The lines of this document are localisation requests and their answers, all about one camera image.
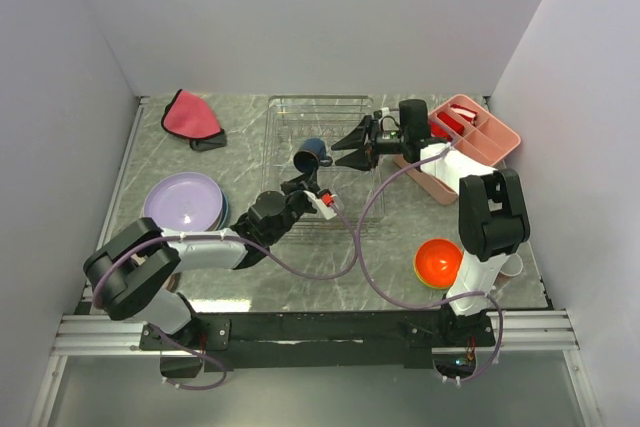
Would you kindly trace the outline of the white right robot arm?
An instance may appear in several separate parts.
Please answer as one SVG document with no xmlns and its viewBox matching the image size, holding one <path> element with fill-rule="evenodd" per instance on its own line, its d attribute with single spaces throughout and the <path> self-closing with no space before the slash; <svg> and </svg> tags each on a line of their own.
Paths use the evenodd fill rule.
<svg viewBox="0 0 640 427">
<path fill-rule="evenodd" d="M 438 333 L 447 344 L 460 345 L 473 332 L 471 318 L 497 304 L 490 295 L 494 282 L 504 264 L 530 237 L 520 178 L 512 169 L 479 163 L 452 142 L 434 136 L 424 100 L 402 100 L 397 111 L 394 129 L 384 127 L 390 111 L 381 109 L 364 116 L 331 150 L 346 153 L 335 161 L 336 165 L 358 171 L 375 169 L 382 156 L 400 156 L 405 161 L 371 195 L 360 221 L 384 189 L 406 173 L 430 175 L 457 193 L 461 264 L 446 296 L 428 307 L 449 307 L 451 312 L 437 323 Z"/>
</svg>

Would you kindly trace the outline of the brown rimmed cream plate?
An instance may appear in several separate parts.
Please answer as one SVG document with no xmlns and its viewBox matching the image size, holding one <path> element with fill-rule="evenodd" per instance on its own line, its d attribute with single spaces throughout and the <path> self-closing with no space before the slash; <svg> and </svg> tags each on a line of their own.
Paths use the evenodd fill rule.
<svg viewBox="0 0 640 427">
<path fill-rule="evenodd" d="M 172 274 L 168 279 L 167 282 L 165 284 L 165 288 L 169 291 L 169 292 L 175 292 L 179 286 L 179 282 L 180 282 L 180 277 L 181 274 L 177 273 L 177 274 Z"/>
</svg>

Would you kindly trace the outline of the dark blue mug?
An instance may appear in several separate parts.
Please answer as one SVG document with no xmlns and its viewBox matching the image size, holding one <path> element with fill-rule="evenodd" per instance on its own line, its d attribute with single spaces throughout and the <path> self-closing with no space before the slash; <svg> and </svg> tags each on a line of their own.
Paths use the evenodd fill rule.
<svg viewBox="0 0 640 427">
<path fill-rule="evenodd" d="M 293 156 L 294 167 L 301 173 L 321 167 L 333 165 L 333 158 L 328 155 L 325 142 L 320 138 L 306 139 Z"/>
</svg>

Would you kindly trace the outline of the pink compartment tray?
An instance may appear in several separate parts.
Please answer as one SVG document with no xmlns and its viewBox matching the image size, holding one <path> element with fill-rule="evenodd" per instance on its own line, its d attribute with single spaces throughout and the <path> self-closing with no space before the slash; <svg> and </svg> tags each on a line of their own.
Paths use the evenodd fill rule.
<svg viewBox="0 0 640 427">
<path fill-rule="evenodd" d="M 457 115 L 451 110 L 452 104 L 458 104 L 478 112 L 476 125 L 468 123 L 462 136 L 448 129 L 438 118 L 440 112 Z M 435 108 L 428 114 L 429 122 L 434 122 L 445 129 L 451 136 L 450 142 L 461 153 L 481 164 L 495 167 L 521 143 L 520 136 L 470 97 L 458 94 Z M 441 180 L 420 167 L 406 172 L 420 187 L 428 192 L 438 203 L 449 205 L 458 198 L 458 184 L 449 180 Z"/>
</svg>

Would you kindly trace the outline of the pink mug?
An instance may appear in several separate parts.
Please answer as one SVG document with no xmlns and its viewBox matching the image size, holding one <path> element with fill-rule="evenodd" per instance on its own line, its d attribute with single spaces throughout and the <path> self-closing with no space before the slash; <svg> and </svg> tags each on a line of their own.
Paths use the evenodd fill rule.
<svg viewBox="0 0 640 427">
<path fill-rule="evenodd" d="M 506 278 L 519 276 L 524 269 L 524 263 L 519 254 L 511 255 L 502 265 L 499 274 Z"/>
</svg>

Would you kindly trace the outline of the orange bowl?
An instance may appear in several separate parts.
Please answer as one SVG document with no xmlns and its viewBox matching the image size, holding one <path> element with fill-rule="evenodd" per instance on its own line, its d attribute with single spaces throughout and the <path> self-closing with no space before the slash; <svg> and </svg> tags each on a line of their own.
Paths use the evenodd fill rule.
<svg viewBox="0 0 640 427">
<path fill-rule="evenodd" d="M 455 282 L 462 258 L 463 252 L 455 243 L 444 238 L 434 238 L 424 242 L 416 251 L 413 265 L 414 269 L 447 270 Z"/>
</svg>

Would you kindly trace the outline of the black base beam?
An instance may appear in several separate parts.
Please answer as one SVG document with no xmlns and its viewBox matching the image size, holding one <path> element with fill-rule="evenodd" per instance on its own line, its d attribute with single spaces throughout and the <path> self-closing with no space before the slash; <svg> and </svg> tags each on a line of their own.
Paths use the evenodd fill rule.
<svg viewBox="0 0 640 427">
<path fill-rule="evenodd" d="M 144 351 L 185 346 L 230 370 L 402 365 L 429 368 L 435 348 L 492 347 L 486 313 L 458 320 L 438 310 L 200 313 L 167 339 L 147 328 Z"/>
</svg>

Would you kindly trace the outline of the yellow-green bowl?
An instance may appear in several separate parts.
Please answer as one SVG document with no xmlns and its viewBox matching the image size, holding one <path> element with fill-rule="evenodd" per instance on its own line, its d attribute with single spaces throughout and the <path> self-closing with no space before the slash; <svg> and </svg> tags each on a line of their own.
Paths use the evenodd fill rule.
<svg viewBox="0 0 640 427">
<path fill-rule="evenodd" d="M 433 289 L 448 289 L 454 282 L 454 278 L 450 275 L 450 272 L 445 270 L 424 270 L 415 268 L 414 272 L 417 278 L 427 287 Z"/>
</svg>

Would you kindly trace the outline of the lavender plate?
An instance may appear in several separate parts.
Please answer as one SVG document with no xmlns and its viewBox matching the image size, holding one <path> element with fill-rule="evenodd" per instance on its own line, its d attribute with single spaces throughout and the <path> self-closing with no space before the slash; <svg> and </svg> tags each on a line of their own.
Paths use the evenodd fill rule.
<svg viewBox="0 0 640 427">
<path fill-rule="evenodd" d="M 222 190 L 210 177 L 196 172 L 171 175 L 147 194 L 142 217 L 159 227 L 200 232 L 215 227 L 222 207 Z"/>
</svg>

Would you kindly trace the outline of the red white item in tray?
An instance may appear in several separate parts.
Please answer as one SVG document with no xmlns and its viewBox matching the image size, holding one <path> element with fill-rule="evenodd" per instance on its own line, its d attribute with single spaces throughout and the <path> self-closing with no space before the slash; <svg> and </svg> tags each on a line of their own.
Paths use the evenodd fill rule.
<svg viewBox="0 0 640 427">
<path fill-rule="evenodd" d="M 476 121 L 478 118 L 477 111 L 458 104 L 452 104 L 451 110 L 455 112 L 459 117 L 463 118 L 466 122 L 470 123 L 471 125 L 476 125 Z"/>
</svg>

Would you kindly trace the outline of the blue plate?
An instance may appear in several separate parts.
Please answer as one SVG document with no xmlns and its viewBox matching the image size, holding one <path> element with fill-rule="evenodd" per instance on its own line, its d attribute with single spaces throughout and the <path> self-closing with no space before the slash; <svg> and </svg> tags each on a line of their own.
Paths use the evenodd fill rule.
<svg viewBox="0 0 640 427">
<path fill-rule="evenodd" d="M 222 194 L 221 212 L 216 221 L 214 229 L 220 230 L 225 228 L 228 224 L 229 215 L 230 215 L 229 202 L 228 202 L 227 196 L 225 194 Z"/>
</svg>

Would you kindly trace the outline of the pink cloth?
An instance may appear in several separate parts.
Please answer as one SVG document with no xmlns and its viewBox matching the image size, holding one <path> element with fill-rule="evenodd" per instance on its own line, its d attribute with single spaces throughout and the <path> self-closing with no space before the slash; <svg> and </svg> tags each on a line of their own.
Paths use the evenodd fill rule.
<svg viewBox="0 0 640 427">
<path fill-rule="evenodd" d="M 180 89 L 165 107 L 161 127 L 187 140 L 203 140 L 221 134 L 223 129 L 208 103 L 201 97 Z"/>
</svg>

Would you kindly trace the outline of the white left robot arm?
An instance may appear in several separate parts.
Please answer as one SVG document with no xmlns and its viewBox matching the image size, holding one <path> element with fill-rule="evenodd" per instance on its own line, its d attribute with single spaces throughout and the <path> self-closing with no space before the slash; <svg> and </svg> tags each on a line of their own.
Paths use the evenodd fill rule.
<svg viewBox="0 0 640 427">
<path fill-rule="evenodd" d="M 164 332 L 176 348 L 193 346 L 200 325 L 186 298 L 164 287 L 175 273 L 242 270 L 255 266 L 305 214 L 329 199 L 317 174 L 302 174 L 265 191 L 228 228 L 177 232 L 142 217 L 119 232 L 84 263 L 95 308 L 113 321 L 138 319 Z"/>
</svg>

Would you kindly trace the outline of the aluminium rail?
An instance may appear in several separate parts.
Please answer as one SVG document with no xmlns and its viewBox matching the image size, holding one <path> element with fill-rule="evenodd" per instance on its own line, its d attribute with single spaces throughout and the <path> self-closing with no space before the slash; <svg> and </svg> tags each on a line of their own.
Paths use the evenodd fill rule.
<svg viewBox="0 0 640 427">
<path fill-rule="evenodd" d="M 575 350 L 578 341 L 566 312 L 486 311 L 460 320 L 441 311 L 224 312 L 204 313 L 197 322 L 212 351 L 242 342 L 300 346 L 311 342 L 362 347 L 387 342 L 454 352 Z M 150 355 L 164 347 L 140 321 L 116 322 L 101 315 L 71 315 L 60 323 L 52 352 L 58 356 Z"/>
</svg>

